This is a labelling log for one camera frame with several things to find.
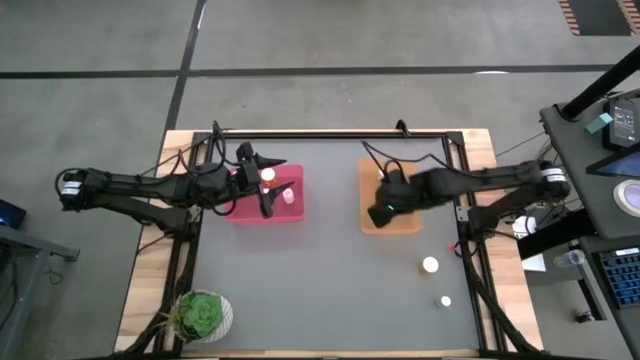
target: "screen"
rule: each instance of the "screen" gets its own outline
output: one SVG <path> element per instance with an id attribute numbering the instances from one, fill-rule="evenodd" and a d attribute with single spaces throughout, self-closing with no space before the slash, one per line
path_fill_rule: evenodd
<path id="1" fill-rule="evenodd" d="M 640 152 L 634 152 L 622 159 L 607 164 L 598 169 L 598 172 L 610 175 L 640 177 Z"/>

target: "computer monitor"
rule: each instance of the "computer monitor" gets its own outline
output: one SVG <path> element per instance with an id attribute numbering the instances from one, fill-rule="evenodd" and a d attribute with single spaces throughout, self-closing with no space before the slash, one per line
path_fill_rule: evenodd
<path id="1" fill-rule="evenodd" d="M 640 143 L 587 166 L 587 174 L 640 179 Z"/>

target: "white pot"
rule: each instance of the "white pot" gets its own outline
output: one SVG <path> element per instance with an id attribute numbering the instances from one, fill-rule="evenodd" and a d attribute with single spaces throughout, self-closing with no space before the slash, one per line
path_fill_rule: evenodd
<path id="1" fill-rule="evenodd" d="M 182 297 L 184 297 L 184 296 L 186 296 L 186 295 L 188 295 L 190 293 L 208 294 L 208 295 L 220 296 L 220 303 L 222 304 L 222 322 L 220 323 L 220 325 L 218 325 L 218 327 L 209 336 L 207 336 L 205 338 L 202 338 L 202 339 L 193 340 L 192 342 L 195 342 L 195 343 L 210 343 L 210 342 L 214 342 L 214 341 L 218 341 L 218 340 L 222 339 L 225 335 L 227 335 L 227 333 L 229 332 L 229 329 L 231 329 L 231 324 L 233 323 L 233 308 L 231 308 L 231 303 L 229 303 L 229 301 L 227 299 L 225 299 L 220 294 L 216 294 L 213 291 L 202 290 L 202 289 L 192 290 L 192 291 L 182 295 L 181 297 L 178 298 L 178 302 L 180 302 Z M 177 332 L 175 332 L 175 334 L 182 341 L 186 341 L 186 339 L 184 339 Z"/>

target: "gray floor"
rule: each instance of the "gray floor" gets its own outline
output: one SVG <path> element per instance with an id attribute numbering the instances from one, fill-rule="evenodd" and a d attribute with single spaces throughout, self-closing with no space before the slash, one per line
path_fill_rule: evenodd
<path id="1" fill-rule="evenodd" d="M 194 0 L 0 0 L 0 71 L 177 69 Z M 192 68 L 611 63 L 637 39 L 574 37 L 555 0 L 209 0 Z M 191 79 L 177 128 L 486 127 L 497 152 L 541 131 L 540 107 L 595 73 Z M 72 166 L 118 172 L 157 157 L 174 79 L 0 80 L 0 197 L 27 231 L 80 247 L 65 281 L 31 314 L 22 358 L 113 348 L 140 231 L 107 211 L 62 213 L 53 177 Z M 640 85 L 634 77 L 622 88 Z M 540 137 L 499 158 L 528 160 Z M 574 284 L 531 288 L 545 347 L 623 359 L 611 322 L 575 325 Z"/>

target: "potted plant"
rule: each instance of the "potted plant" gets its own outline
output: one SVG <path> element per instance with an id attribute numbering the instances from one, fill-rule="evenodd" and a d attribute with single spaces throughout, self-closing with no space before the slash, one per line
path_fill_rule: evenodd
<path id="1" fill-rule="evenodd" d="M 163 324 L 185 343 L 213 342 L 229 332 L 233 309 L 224 297 L 206 290 L 192 290 L 175 303 Z"/>

